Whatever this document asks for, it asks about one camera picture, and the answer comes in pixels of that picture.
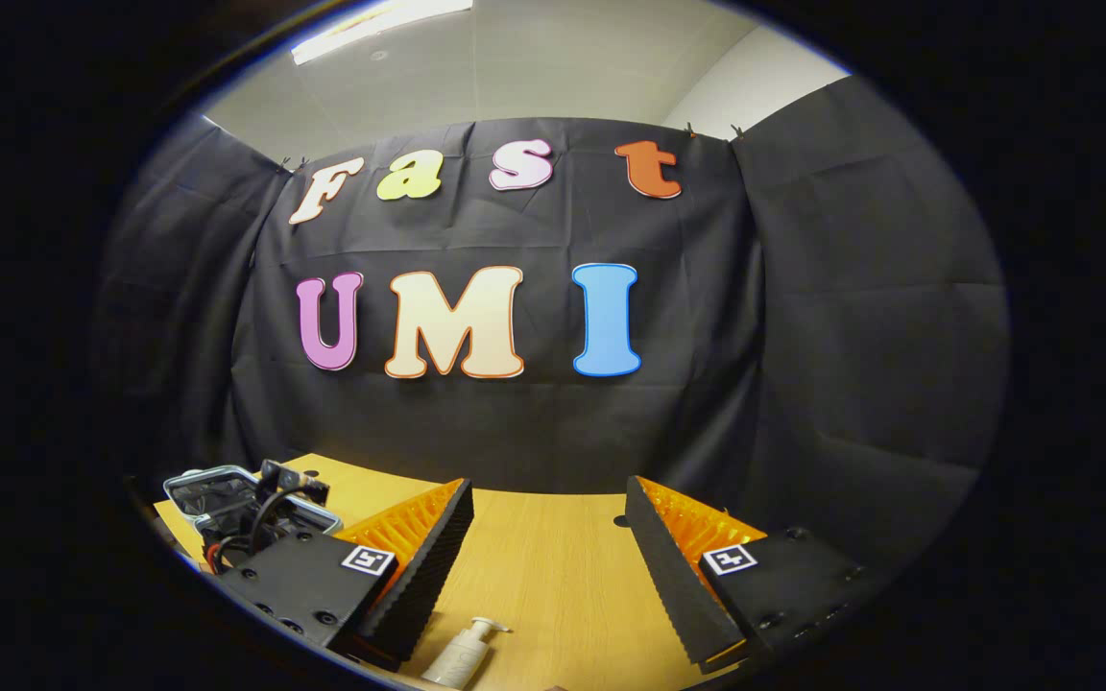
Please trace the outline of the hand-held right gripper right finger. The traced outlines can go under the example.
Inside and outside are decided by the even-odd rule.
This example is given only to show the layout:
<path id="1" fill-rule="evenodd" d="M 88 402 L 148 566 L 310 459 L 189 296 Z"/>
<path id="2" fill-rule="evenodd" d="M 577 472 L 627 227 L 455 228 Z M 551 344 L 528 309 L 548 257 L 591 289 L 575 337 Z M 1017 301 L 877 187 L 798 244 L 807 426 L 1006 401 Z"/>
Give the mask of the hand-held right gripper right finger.
<path id="1" fill-rule="evenodd" d="M 690 663 L 764 668 L 815 642 L 878 591 L 878 573 L 808 528 L 763 531 L 632 477 L 626 519 Z"/>

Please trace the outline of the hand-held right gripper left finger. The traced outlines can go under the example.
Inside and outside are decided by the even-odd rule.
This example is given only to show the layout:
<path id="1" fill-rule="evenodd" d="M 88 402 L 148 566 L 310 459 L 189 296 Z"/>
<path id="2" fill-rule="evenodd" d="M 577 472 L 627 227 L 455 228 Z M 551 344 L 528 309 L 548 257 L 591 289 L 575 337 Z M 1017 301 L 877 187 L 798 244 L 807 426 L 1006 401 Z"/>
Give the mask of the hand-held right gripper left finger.
<path id="1" fill-rule="evenodd" d="M 472 481 L 457 478 L 338 536 L 291 531 L 220 582 L 307 643 L 395 672 L 411 659 L 473 519 Z"/>

